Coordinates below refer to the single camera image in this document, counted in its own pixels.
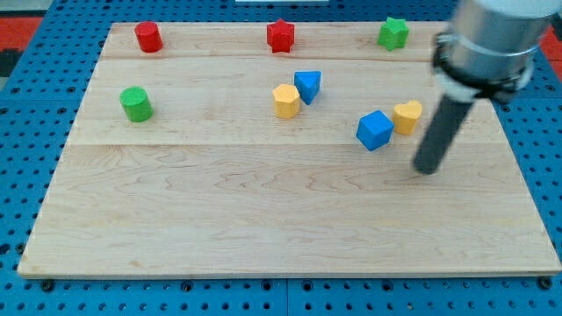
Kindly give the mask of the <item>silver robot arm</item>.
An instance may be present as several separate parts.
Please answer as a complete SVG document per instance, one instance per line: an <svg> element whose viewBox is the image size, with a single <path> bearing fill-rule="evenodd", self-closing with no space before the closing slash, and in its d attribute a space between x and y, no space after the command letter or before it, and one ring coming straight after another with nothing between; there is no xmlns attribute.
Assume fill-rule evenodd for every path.
<svg viewBox="0 0 562 316"><path fill-rule="evenodd" d="M436 35L432 68L443 94L413 159L437 172L479 99L509 103L530 81L535 52L561 0L463 0Z"/></svg>

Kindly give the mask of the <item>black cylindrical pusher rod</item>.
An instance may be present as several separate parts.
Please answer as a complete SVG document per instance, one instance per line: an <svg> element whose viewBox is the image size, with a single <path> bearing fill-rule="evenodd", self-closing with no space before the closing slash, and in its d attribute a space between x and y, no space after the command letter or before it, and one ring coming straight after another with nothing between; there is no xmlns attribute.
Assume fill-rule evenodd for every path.
<svg viewBox="0 0 562 316"><path fill-rule="evenodd" d="M437 172L473 105L473 101L461 102L442 95L414 156L416 171L425 175Z"/></svg>

